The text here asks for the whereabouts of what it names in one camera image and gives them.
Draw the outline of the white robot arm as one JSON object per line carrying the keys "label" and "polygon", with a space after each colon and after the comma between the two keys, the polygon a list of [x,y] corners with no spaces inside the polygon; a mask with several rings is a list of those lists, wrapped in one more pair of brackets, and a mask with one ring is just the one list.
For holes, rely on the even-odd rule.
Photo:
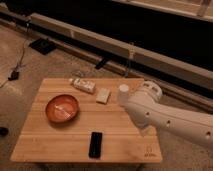
{"label": "white robot arm", "polygon": [[160,104],[162,95],[156,83],[145,81],[130,95],[124,109],[140,129],[159,127],[213,150],[213,115]]}

